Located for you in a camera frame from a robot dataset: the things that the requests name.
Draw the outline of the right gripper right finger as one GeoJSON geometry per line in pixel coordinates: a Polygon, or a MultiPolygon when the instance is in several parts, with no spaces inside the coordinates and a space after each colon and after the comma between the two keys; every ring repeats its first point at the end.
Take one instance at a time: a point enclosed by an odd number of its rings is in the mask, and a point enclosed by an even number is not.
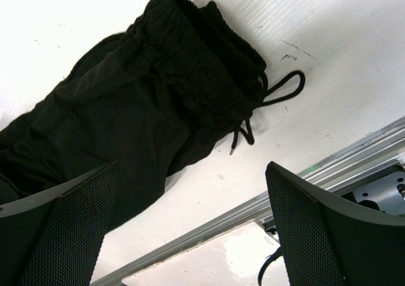
{"type": "Polygon", "coordinates": [[[344,199],[275,162],[265,177],[291,285],[404,285],[404,217],[344,199]]]}

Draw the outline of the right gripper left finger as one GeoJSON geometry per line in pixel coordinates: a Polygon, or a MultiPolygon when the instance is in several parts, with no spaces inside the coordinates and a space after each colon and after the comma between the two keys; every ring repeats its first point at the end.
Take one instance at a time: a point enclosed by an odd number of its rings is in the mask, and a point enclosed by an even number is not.
{"type": "Polygon", "coordinates": [[[1,285],[89,285],[120,182],[117,163],[1,205],[1,285]]]}

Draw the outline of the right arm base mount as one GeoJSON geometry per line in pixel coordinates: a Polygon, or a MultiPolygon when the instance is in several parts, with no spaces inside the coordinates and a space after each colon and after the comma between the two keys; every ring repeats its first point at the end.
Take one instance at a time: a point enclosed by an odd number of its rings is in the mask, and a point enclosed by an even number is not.
{"type": "Polygon", "coordinates": [[[404,167],[392,165],[332,190],[349,201],[391,215],[404,215],[404,167]]]}

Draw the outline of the black trousers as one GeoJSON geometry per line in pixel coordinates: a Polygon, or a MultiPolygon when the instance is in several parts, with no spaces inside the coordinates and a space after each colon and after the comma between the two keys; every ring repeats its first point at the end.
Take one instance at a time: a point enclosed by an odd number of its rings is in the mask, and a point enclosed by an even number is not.
{"type": "Polygon", "coordinates": [[[214,2],[150,0],[127,31],[105,38],[28,113],[1,131],[1,202],[28,197],[117,162],[109,229],[165,191],[168,176],[205,158],[228,134],[254,143],[256,108],[299,77],[269,86],[266,63],[214,2]]]}

